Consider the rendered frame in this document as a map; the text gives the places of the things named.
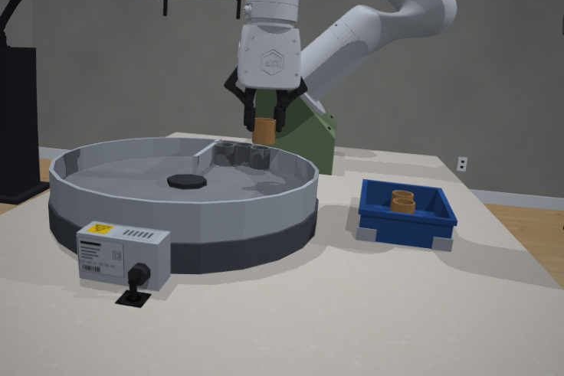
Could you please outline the blue open-top crate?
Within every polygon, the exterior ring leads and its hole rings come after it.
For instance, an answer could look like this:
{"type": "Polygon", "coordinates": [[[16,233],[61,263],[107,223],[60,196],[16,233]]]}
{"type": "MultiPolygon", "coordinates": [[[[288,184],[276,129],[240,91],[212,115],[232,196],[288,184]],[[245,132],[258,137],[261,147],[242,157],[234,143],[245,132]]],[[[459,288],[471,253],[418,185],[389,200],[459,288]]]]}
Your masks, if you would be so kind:
{"type": "Polygon", "coordinates": [[[442,188],[363,179],[358,214],[356,240],[451,252],[457,218],[442,188]],[[397,190],[414,194],[415,214],[390,211],[397,190]]]}

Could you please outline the bronze bushing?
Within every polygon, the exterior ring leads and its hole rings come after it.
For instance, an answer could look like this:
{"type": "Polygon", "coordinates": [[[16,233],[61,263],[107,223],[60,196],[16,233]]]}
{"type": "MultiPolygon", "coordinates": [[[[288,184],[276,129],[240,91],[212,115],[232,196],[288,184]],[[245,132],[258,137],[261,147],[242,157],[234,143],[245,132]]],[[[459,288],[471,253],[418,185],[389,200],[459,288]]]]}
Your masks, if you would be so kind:
{"type": "MultiPolygon", "coordinates": [[[[413,200],[413,197],[414,197],[414,195],[411,192],[408,192],[408,191],[397,190],[397,191],[392,192],[392,199],[394,199],[394,198],[407,198],[407,199],[413,200]],[[404,196],[402,196],[402,195],[404,195],[404,196]]],[[[390,205],[390,211],[391,211],[391,209],[392,209],[392,200],[391,200],[391,205],[390,205]]]]}
{"type": "Polygon", "coordinates": [[[268,118],[255,118],[252,142],[262,145],[275,143],[276,120],[268,118]]]}
{"type": "Polygon", "coordinates": [[[407,214],[414,214],[415,213],[415,202],[412,201],[412,200],[406,199],[406,198],[394,198],[392,200],[392,210],[391,211],[407,213],[407,214]]]}

